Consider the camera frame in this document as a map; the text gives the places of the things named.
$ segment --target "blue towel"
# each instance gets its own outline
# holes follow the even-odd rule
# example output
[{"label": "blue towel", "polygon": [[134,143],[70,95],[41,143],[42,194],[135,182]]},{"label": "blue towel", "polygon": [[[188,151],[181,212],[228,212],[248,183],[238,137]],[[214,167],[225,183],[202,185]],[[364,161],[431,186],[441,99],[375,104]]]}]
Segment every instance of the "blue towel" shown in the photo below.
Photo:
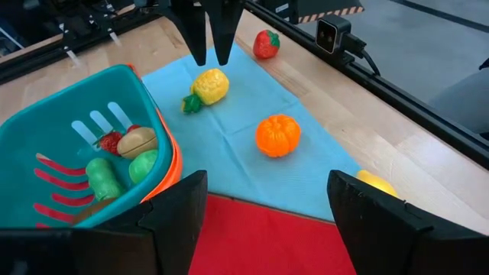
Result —
[{"label": "blue towel", "polygon": [[[227,96],[184,115],[182,98],[204,70],[218,67],[229,78]],[[226,66],[214,50],[198,67],[184,57],[143,77],[183,154],[183,176],[207,170],[209,191],[332,221],[326,194],[330,170],[355,175],[360,167],[299,102],[238,45]],[[302,134],[291,154],[272,159],[256,147],[261,120],[275,114],[297,120]]]}]

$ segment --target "plastic basket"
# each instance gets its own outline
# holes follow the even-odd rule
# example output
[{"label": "plastic basket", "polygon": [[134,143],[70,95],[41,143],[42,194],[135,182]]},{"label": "plastic basket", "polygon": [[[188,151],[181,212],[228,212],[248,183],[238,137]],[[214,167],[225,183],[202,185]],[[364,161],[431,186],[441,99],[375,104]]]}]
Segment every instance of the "plastic basket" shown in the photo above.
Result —
[{"label": "plastic basket", "polygon": [[[132,66],[103,70],[20,111],[0,127],[0,227],[62,227],[95,201],[85,175],[95,157],[112,162],[128,191],[77,227],[93,227],[180,179],[180,149]],[[153,169],[131,184],[131,160],[93,145],[114,129],[151,127],[158,141]]]}]

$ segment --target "red mat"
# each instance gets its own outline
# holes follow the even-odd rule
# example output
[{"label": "red mat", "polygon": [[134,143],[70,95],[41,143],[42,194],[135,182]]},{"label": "red mat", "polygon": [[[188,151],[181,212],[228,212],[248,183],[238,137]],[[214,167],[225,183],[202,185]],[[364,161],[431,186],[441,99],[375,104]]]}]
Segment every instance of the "red mat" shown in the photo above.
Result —
[{"label": "red mat", "polygon": [[355,274],[334,225],[209,196],[191,275]]}]

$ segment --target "wooden surface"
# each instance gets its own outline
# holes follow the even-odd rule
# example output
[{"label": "wooden surface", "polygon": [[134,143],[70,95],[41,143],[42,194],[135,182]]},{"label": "wooden surface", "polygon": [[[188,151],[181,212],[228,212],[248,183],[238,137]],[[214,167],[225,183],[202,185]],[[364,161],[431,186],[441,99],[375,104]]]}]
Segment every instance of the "wooden surface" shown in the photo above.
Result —
[{"label": "wooden surface", "polygon": [[[236,41],[251,54],[256,33],[265,28],[270,27],[246,11]],[[120,39],[123,47],[107,43],[80,55],[84,64],[80,68],[66,58],[0,86],[0,123],[113,64],[133,63],[145,75],[189,54],[180,33],[166,18]],[[280,39],[278,57],[259,64],[298,96],[364,169],[390,181],[408,202],[489,234],[489,173],[484,168],[287,37]]]}]

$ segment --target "yellow and black stripe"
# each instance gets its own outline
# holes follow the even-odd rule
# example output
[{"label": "yellow and black stripe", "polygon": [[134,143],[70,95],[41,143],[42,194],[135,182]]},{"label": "yellow and black stripe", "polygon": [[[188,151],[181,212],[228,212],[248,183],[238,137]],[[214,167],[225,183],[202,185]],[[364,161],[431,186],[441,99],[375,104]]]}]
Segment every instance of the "yellow and black stripe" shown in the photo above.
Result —
[{"label": "yellow and black stripe", "polygon": [[327,11],[327,12],[321,12],[320,14],[314,14],[314,15],[306,15],[304,17],[299,17],[299,24],[301,23],[308,23],[312,21],[319,20],[325,15],[353,15],[359,12],[362,12],[364,10],[364,7],[350,7],[350,8],[343,8],[341,10],[336,10],[336,11]]}]

